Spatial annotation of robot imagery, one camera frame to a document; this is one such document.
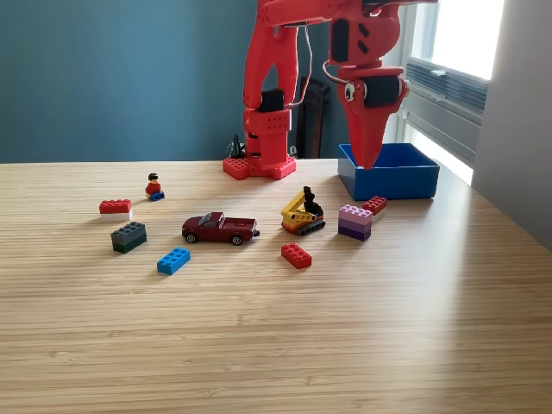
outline red lego brick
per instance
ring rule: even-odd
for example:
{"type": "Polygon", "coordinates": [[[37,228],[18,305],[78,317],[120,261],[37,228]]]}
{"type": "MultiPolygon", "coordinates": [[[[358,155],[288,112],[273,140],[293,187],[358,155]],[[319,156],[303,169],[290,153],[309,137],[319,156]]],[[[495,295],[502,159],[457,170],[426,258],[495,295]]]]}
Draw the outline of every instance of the red lego brick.
{"type": "Polygon", "coordinates": [[[374,215],[380,213],[385,207],[387,207],[387,199],[377,196],[370,198],[370,201],[362,206],[364,210],[372,211],[374,215]]]}
{"type": "Polygon", "coordinates": [[[100,214],[121,214],[130,212],[130,200],[110,200],[100,204],[100,214]]]}
{"type": "Polygon", "coordinates": [[[312,257],[297,244],[282,246],[282,257],[289,261],[296,269],[305,269],[312,265],[312,257]]]}

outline blue wall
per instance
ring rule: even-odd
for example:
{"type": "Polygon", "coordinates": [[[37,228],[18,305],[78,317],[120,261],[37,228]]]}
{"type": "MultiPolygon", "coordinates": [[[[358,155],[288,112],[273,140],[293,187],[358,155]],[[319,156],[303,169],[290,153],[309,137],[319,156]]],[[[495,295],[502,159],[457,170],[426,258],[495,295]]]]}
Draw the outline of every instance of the blue wall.
{"type": "Polygon", "coordinates": [[[255,9],[0,0],[0,162],[223,158],[242,134],[255,9]]]}

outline blue container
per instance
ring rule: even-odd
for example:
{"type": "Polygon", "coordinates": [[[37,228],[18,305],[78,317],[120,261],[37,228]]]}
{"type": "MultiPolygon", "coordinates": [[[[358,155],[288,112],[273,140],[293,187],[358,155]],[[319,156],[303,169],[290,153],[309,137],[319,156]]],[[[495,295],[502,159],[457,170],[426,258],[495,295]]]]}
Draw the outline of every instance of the blue container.
{"type": "Polygon", "coordinates": [[[354,201],[374,196],[390,200],[435,196],[439,165],[412,144],[383,144],[369,170],[354,163],[350,144],[342,144],[339,149],[337,172],[354,201]]]}

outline yellow toy excavator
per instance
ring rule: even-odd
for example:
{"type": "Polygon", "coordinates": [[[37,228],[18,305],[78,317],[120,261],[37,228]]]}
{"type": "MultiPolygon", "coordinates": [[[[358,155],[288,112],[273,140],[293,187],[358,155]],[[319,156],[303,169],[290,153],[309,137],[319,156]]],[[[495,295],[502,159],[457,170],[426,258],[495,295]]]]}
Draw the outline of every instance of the yellow toy excavator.
{"type": "Polygon", "coordinates": [[[322,229],[326,222],[322,208],[314,202],[310,187],[304,189],[282,210],[282,227],[296,235],[308,235],[322,229]]]}

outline red toy car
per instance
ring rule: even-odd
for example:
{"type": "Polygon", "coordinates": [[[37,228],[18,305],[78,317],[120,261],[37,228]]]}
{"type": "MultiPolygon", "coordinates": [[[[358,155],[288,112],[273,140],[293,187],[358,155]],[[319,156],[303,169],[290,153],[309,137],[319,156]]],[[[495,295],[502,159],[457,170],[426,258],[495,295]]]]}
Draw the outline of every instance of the red toy car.
{"type": "Polygon", "coordinates": [[[182,236],[189,243],[231,242],[236,246],[259,236],[257,221],[252,218],[227,218],[223,213],[192,217],[182,226],[182,236]]]}

